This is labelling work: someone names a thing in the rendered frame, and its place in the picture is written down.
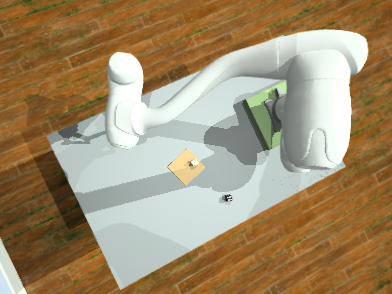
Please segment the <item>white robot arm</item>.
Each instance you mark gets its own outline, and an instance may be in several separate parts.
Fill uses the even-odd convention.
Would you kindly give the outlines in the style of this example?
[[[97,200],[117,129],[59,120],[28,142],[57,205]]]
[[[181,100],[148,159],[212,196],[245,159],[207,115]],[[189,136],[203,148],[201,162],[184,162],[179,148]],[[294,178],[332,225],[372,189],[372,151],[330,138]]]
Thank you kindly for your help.
[[[163,105],[148,108],[141,102],[139,62],[117,52],[107,66],[106,137],[113,147],[131,149],[148,129],[172,121],[228,79],[286,80],[286,94],[278,87],[277,98],[264,101],[275,132],[281,131],[283,120],[281,162],[294,173],[329,170],[341,162],[349,144],[349,79],[361,70],[367,54],[366,39],[357,33],[295,33],[216,59]]]

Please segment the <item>tan rectangular mat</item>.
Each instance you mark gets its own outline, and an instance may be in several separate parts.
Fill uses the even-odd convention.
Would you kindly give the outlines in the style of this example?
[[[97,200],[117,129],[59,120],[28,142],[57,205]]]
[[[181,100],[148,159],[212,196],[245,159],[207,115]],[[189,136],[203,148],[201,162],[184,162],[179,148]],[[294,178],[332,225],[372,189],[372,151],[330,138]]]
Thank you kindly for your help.
[[[196,159],[198,165],[192,166],[191,161]],[[187,186],[203,169],[200,161],[186,149],[168,168]]]

